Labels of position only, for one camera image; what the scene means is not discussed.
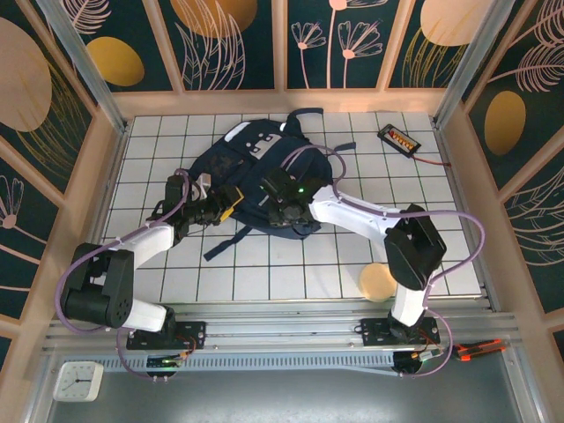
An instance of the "white tile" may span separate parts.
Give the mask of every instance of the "white tile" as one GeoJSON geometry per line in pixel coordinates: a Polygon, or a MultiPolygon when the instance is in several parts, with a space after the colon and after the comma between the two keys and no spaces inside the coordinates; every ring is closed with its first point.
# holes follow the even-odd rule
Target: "white tile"
{"type": "Polygon", "coordinates": [[[184,135],[187,122],[187,116],[162,116],[159,135],[184,135]]]}
{"type": "Polygon", "coordinates": [[[337,234],[340,264],[372,263],[370,242],[358,234],[337,234]]]}
{"type": "Polygon", "coordinates": [[[306,264],[337,262],[337,244],[333,234],[313,234],[303,241],[306,264]]]}
{"type": "Polygon", "coordinates": [[[241,123],[241,119],[241,115],[216,115],[213,133],[216,135],[225,135],[241,123]]]}
{"type": "Polygon", "coordinates": [[[133,278],[133,297],[146,302],[160,302],[162,276],[164,269],[135,271],[133,278]]]}
{"type": "Polygon", "coordinates": [[[447,246],[444,261],[464,260],[470,255],[468,244],[462,231],[441,231],[441,237],[447,246]]]}
{"type": "Polygon", "coordinates": [[[301,241],[271,236],[271,265],[283,264],[303,264],[301,241]]]}
{"type": "Polygon", "coordinates": [[[268,300],[268,272],[268,267],[237,267],[234,300],[268,300]]]}
{"type": "Polygon", "coordinates": [[[385,156],[390,177],[417,176],[417,168],[413,159],[408,159],[402,154],[386,154],[385,156]]]}
{"type": "Polygon", "coordinates": [[[120,183],[115,191],[113,209],[142,209],[146,183],[120,183]]]}
{"type": "Polygon", "coordinates": [[[365,264],[345,264],[340,265],[341,270],[341,286],[343,289],[343,298],[360,298],[359,282],[360,273],[364,269],[365,264]]]}
{"type": "Polygon", "coordinates": [[[246,236],[239,241],[235,266],[268,266],[268,235],[246,236]]]}
{"type": "MultiPolygon", "coordinates": [[[[442,267],[439,267],[437,272],[441,272],[442,267]]],[[[445,278],[440,278],[434,282],[433,290],[431,291],[431,296],[436,295],[449,295],[449,289],[447,288],[447,281],[445,278]]]]}
{"type": "MultiPolygon", "coordinates": [[[[217,247],[221,242],[230,240],[231,236],[205,236],[204,245],[202,247],[202,256],[210,251],[211,249],[217,247]]],[[[222,251],[216,255],[209,262],[202,257],[202,267],[233,267],[235,263],[235,248],[232,245],[225,251],[222,251]]]]}
{"type": "MultiPolygon", "coordinates": [[[[445,270],[450,269],[455,263],[442,263],[445,270]]],[[[480,295],[481,290],[476,277],[476,271],[471,263],[465,264],[460,269],[449,273],[446,277],[450,295],[480,295]]]]}
{"type": "Polygon", "coordinates": [[[393,203],[389,178],[360,179],[362,198],[369,203],[393,203]]]}
{"type": "Polygon", "coordinates": [[[192,115],[188,118],[186,135],[213,134],[214,115],[192,115]]]}
{"type": "Polygon", "coordinates": [[[131,137],[125,159],[152,159],[156,144],[156,137],[131,137]]]}
{"type": "MultiPolygon", "coordinates": [[[[437,163],[442,163],[441,155],[438,152],[430,152],[430,153],[417,153],[415,157],[424,160],[431,160],[437,163]]],[[[431,163],[425,163],[423,161],[416,161],[415,164],[417,165],[417,170],[419,172],[419,176],[444,176],[446,175],[445,167],[442,165],[434,165],[431,163]]]]}
{"type": "Polygon", "coordinates": [[[196,161],[196,157],[182,157],[182,162],[180,167],[182,169],[190,169],[195,161],[196,161]]]}
{"type": "Polygon", "coordinates": [[[198,301],[230,301],[233,298],[234,269],[201,269],[198,301]]]}
{"type": "Polygon", "coordinates": [[[166,182],[151,182],[147,188],[147,196],[145,198],[144,208],[154,209],[160,200],[165,199],[166,182]]]}
{"type": "Polygon", "coordinates": [[[338,190],[351,197],[362,198],[360,193],[360,179],[344,179],[338,183],[338,190]]]}
{"type": "Polygon", "coordinates": [[[338,266],[306,266],[307,298],[341,298],[338,266]]]}
{"type": "Polygon", "coordinates": [[[271,121],[285,122],[288,118],[288,113],[270,113],[268,115],[268,118],[271,121]]]}
{"type": "Polygon", "coordinates": [[[428,203],[453,201],[449,180],[446,177],[421,178],[421,185],[428,203]]]}
{"type": "Polygon", "coordinates": [[[388,177],[383,154],[357,154],[359,173],[362,178],[388,177]]]}
{"type": "Polygon", "coordinates": [[[383,237],[379,240],[373,240],[370,242],[370,247],[372,250],[372,261],[374,263],[387,263],[388,255],[386,254],[386,247],[384,245],[383,237]]]}
{"type": "Polygon", "coordinates": [[[391,178],[391,188],[396,203],[425,201],[419,178],[391,178]]]}
{"type": "Polygon", "coordinates": [[[137,116],[133,121],[132,137],[147,137],[159,134],[160,116],[137,116]]]}
{"type": "Polygon", "coordinates": [[[201,255],[202,237],[186,236],[174,248],[168,251],[167,268],[199,267],[201,255]]]}
{"type": "Polygon", "coordinates": [[[249,113],[243,115],[243,121],[254,121],[256,119],[268,119],[268,113],[249,113]]]}
{"type": "Polygon", "coordinates": [[[139,266],[139,269],[164,269],[167,262],[167,252],[163,251],[139,266]]]}
{"type": "Polygon", "coordinates": [[[215,236],[215,235],[235,235],[237,221],[235,219],[227,218],[219,225],[210,225],[205,228],[205,236],[215,236]]]}
{"type": "Polygon", "coordinates": [[[357,154],[383,153],[382,141],[375,132],[354,132],[352,137],[356,143],[357,154]]]}
{"type": "Polygon", "coordinates": [[[212,146],[211,135],[187,136],[184,141],[184,157],[200,157],[212,146]]]}
{"type": "Polygon", "coordinates": [[[167,269],[161,302],[182,304],[196,301],[198,269],[167,269]]]}
{"type": "Polygon", "coordinates": [[[168,176],[181,165],[182,159],[155,159],[152,161],[151,176],[149,182],[166,182],[168,176]]]}
{"type": "Polygon", "coordinates": [[[404,113],[407,130],[433,130],[431,120],[427,113],[409,112],[404,113]]]}
{"type": "Polygon", "coordinates": [[[387,124],[391,123],[399,130],[405,130],[405,123],[402,114],[399,112],[378,112],[378,125],[381,129],[387,124]]]}
{"type": "Polygon", "coordinates": [[[302,266],[271,267],[271,300],[302,299],[305,294],[302,266]]]}
{"type": "Polygon", "coordinates": [[[325,113],[323,115],[325,132],[351,132],[348,113],[325,113]]]}
{"type": "Polygon", "coordinates": [[[378,132],[376,113],[351,113],[351,124],[354,132],[378,132]]]}
{"type": "Polygon", "coordinates": [[[421,144],[421,147],[417,150],[416,154],[420,154],[422,152],[439,152],[439,147],[437,146],[436,139],[434,139],[433,132],[411,131],[409,136],[421,144]]]}
{"type": "MultiPolygon", "coordinates": [[[[346,165],[345,178],[358,178],[359,168],[356,164],[356,156],[354,154],[346,154],[341,156],[346,165]]],[[[333,169],[333,178],[339,177],[343,173],[343,164],[336,156],[329,157],[329,163],[333,169]]]]}
{"type": "Polygon", "coordinates": [[[176,137],[159,137],[155,157],[182,157],[184,135],[176,137]]]}
{"type": "Polygon", "coordinates": [[[123,161],[120,182],[147,182],[151,172],[151,159],[127,159],[123,161]]]}
{"type": "Polygon", "coordinates": [[[325,132],[323,128],[323,115],[317,113],[308,113],[299,115],[298,119],[301,124],[301,131],[306,132],[325,132]]]}
{"type": "MultiPolygon", "coordinates": [[[[427,203],[427,210],[456,210],[456,206],[454,203],[427,203]]],[[[438,230],[462,229],[460,218],[458,218],[458,216],[444,214],[440,216],[431,216],[431,220],[438,230]]]]}
{"type": "Polygon", "coordinates": [[[140,210],[112,210],[106,237],[124,236],[139,227],[140,210]]]}
{"type": "MultiPolygon", "coordinates": [[[[351,132],[328,132],[325,134],[325,143],[329,148],[335,149],[343,144],[353,142],[353,134],[351,132]]],[[[343,150],[339,154],[354,154],[354,150],[343,150]]]]}
{"type": "Polygon", "coordinates": [[[325,145],[325,134],[322,132],[309,132],[304,134],[313,145],[325,145]]]}

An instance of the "yellow circle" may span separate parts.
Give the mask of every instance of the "yellow circle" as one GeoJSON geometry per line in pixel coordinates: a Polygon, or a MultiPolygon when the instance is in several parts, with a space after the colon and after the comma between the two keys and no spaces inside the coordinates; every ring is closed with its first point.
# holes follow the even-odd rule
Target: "yellow circle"
{"type": "Polygon", "coordinates": [[[396,292],[397,282],[386,264],[372,263],[360,273],[360,293],[374,302],[387,300],[396,292]]]}
{"type": "Polygon", "coordinates": [[[113,37],[100,37],[90,41],[86,48],[107,82],[131,86],[143,79],[143,62],[135,50],[125,42],[113,37]]]}
{"type": "Polygon", "coordinates": [[[170,0],[176,15],[189,30],[210,38],[225,37],[232,32],[229,27],[224,28],[229,21],[222,25],[216,2],[226,19],[229,15],[233,17],[241,32],[255,20],[256,0],[170,0]]]}
{"type": "Polygon", "coordinates": [[[523,134],[526,117],[525,103],[518,94],[511,91],[497,94],[486,112],[487,148],[498,156],[510,152],[523,134]]]}

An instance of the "backpack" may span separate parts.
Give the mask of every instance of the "backpack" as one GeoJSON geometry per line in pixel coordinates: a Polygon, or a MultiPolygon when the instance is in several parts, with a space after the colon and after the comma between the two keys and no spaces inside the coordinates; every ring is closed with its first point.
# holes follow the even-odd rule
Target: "backpack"
{"type": "MultiPolygon", "coordinates": [[[[244,195],[231,217],[245,227],[231,240],[221,242],[204,254],[209,261],[229,246],[239,242],[252,229],[281,238],[302,240],[321,228],[319,222],[300,225],[272,226],[269,222],[268,196],[259,182],[294,150],[310,145],[301,131],[297,115],[323,114],[322,108],[294,110],[286,122],[257,119],[242,122],[196,159],[189,175],[196,180],[200,174],[211,176],[211,189],[221,185],[237,186],[244,195]]],[[[342,145],[340,150],[353,145],[342,145]]],[[[288,173],[298,182],[319,178],[332,183],[332,170],[327,157],[317,149],[304,151],[292,163],[288,173]]]]}

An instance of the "metal base plate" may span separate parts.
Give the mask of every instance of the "metal base plate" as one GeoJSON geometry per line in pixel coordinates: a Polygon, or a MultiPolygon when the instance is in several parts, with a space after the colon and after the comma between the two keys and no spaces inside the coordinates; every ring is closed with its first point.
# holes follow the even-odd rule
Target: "metal base plate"
{"type": "Polygon", "coordinates": [[[186,350],[188,347],[194,347],[194,341],[196,341],[197,350],[204,348],[205,322],[176,322],[176,332],[172,342],[168,342],[157,334],[136,330],[133,338],[127,339],[126,348],[131,351],[186,350]]]}
{"type": "MultiPolygon", "coordinates": [[[[437,322],[433,317],[424,317],[419,329],[436,344],[441,343],[437,322]]],[[[390,333],[390,324],[386,317],[375,319],[362,319],[360,321],[359,333],[362,335],[364,346],[382,345],[425,345],[427,340],[418,334],[414,339],[405,343],[390,333]]]]}

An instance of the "clock face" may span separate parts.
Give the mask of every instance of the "clock face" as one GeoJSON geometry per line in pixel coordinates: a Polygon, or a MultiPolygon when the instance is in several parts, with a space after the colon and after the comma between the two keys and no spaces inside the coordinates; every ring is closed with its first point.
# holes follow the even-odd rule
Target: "clock face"
{"type": "Polygon", "coordinates": [[[101,364],[89,361],[64,363],[57,378],[54,397],[57,401],[92,401],[98,395],[101,364]]]}

